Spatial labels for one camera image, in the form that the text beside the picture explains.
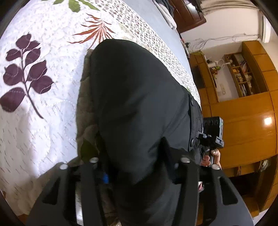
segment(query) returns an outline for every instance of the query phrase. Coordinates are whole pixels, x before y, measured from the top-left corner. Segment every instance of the silver screw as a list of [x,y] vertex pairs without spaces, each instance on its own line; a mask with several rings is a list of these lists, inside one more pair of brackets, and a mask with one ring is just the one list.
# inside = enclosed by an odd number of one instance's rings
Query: silver screw
[[60,165],[60,169],[62,169],[62,170],[66,170],[67,168],[68,168],[67,164]]
[[190,163],[190,159],[187,158],[187,157],[181,157],[181,158],[180,158],[180,161],[181,161],[182,163]]
[[97,163],[98,162],[98,157],[93,157],[89,161],[90,163]]
[[212,164],[211,168],[213,168],[214,170],[219,170],[220,166],[217,164]]

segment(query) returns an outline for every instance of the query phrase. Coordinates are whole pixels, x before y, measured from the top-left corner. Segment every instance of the orange fern leaf print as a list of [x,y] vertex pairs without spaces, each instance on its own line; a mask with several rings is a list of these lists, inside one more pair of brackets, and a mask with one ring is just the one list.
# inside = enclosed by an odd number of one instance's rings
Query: orange fern leaf print
[[81,41],[76,41],[76,42],[69,42],[71,44],[74,43],[84,43],[86,41],[89,41],[91,39],[93,39],[93,43],[92,45],[89,47],[89,49],[93,46],[93,44],[96,42],[96,40],[98,40],[99,43],[101,43],[103,40],[105,39],[113,39],[110,33],[114,33],[111,29],[109,29],[107,27],[107,25],[111,25],[103,20],[101,20],[100,18],[94,17],[93,15],[87,14],[90,16],[90,18],[92,18],[93,20],[91,21],[87,21],[89,23],[92,23],[92,25],[90,26],[86,26],[83,25],[83,27],[87,27],[90,28],[90,30],[78,33],[78,34],[74,34],[74,35],[86,35],[86,34],[90,34],[88,37],[86,37],[85,39],[81,40]]

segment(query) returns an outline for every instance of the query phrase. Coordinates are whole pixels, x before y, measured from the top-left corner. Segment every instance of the black button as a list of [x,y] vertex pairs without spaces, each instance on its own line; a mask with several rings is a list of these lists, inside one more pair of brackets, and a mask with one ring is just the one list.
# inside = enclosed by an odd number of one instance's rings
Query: black button
[[193,147],[193,146],[194,146],[194,143],[195,143],[195,140],[194,140],[194,139],[192,139],[192,140],[191,140],[191,143],[190,143],[191,147]]

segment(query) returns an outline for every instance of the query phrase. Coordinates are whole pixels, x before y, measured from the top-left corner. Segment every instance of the bedsheet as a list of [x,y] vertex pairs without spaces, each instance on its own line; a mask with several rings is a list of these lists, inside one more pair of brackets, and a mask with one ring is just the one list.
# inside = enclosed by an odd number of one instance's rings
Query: bedsheet
[[200,104],[191,74],[122,0],[30,0],[0,39],[0,189],[17,215],[29,213],[50,169],[94,143],[85,56],[107,38],[148,49]]

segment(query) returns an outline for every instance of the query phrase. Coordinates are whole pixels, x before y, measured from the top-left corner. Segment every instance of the hand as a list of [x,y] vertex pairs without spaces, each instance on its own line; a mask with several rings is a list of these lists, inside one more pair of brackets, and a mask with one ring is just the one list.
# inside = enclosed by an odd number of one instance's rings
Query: hand
[[[221,168],[221,165],[220,165],[220,151],[218,149],[214,149],[214,150],[211,150],[210,152],[214,156],[213,164],[217,164]],[[211,162],[209,161],[209,159],[210,158],[209,158],[208,155],[204,155],[200,165],[201,166],[210,166]]]

